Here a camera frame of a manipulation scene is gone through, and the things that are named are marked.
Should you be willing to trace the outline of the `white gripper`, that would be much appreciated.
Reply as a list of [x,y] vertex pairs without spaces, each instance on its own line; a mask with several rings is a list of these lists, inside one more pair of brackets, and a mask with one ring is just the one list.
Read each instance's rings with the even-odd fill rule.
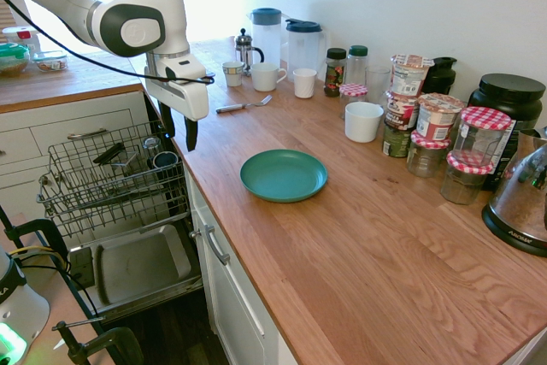
[[188,152],[197,146],[198,122],[209,113],[208,81],[205,66],[190,54],[146,54],[146,91],[159,101],[166,134],[173,138],[176,126],[171,109],[185,116],[185,143]]

